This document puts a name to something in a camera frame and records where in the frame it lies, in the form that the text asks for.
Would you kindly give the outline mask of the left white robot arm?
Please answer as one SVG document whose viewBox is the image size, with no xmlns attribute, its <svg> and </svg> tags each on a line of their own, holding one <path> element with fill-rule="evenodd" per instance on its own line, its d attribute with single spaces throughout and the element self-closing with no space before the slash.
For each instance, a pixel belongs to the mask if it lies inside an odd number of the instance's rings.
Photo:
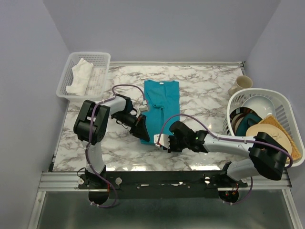
<svg viewBox="0 0 305 229">
<path fill-rule="evenodd" d="M 138 114 L 131 98 L 116 95 L 105 102 L 83 102 L 75 121 L 73 131 L 85 147 L 87 161 L 80 186 L 102 188 L 106 184 L 106 165 L 102 158 L 101 141 L 105 137 L 108 120 L 115 119 L 117 124 L 130 128 L 130 134 L 145 142 L 150 141 L 146 127 L 146 116 Z"/>
</svg>

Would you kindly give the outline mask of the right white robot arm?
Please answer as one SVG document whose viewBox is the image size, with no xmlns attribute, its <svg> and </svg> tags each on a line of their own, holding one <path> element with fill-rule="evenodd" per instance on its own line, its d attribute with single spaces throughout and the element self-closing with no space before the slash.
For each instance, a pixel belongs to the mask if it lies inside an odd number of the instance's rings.
<svg viewBox="0 0 305 229">
<path fill-rule="evenodd" d="M 265 132 L 255 136 L 226 136 L 206 129 L 193 131 L 181 121 L 174 122 L 169 130 L 170 135 L 154 136 L 155 144 L 168 152 L 182 152 L 187 148 L 196 153 L 227 153 L 244 158 L 228 163 L 219 175 L 219 181 L 225 187 L 258 175 L 281 180 L 287 160 L 292 159 L 288 151 Z"/>
</svg>

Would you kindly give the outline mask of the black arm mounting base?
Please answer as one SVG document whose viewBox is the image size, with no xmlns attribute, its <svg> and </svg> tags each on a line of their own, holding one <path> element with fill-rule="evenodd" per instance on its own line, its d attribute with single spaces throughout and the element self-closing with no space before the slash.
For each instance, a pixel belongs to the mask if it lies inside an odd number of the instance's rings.
<svg viewBox="0 0 305 229">
<path fill-rule="evenodd" d="M 237 202 L 238 189 L 247 183 L 235 181 L 221 170 L 207 171 L 85 171 L 78 188 L 88 190 L 91 205 L 111 208 L 126 199 L 222 198 Z"/>
</svg>

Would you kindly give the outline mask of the teal t shirt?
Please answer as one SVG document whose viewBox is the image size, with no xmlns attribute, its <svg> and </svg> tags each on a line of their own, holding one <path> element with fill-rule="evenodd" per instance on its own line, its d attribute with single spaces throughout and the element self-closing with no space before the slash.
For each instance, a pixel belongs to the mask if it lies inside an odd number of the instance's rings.
<svg viewBox="0 0 305 229">
<path fill-rule="evenodd" d="M 153 145 L 153 137 L 159 134 L 163 124 L 170 117 L 163 133 L 170 135 L 169 127 L 175 121 L 179 121 L 180 113 L 180 88 L 178 81 L 161 81 L 156 82 L 147 80 L 144 82 L 144 95 L 148 102 L 149 110 L 143 114 L 146 116 L 146 128 L 150 137 L 150 141 L 141 140 L 143 145 Z"/>
</svg>

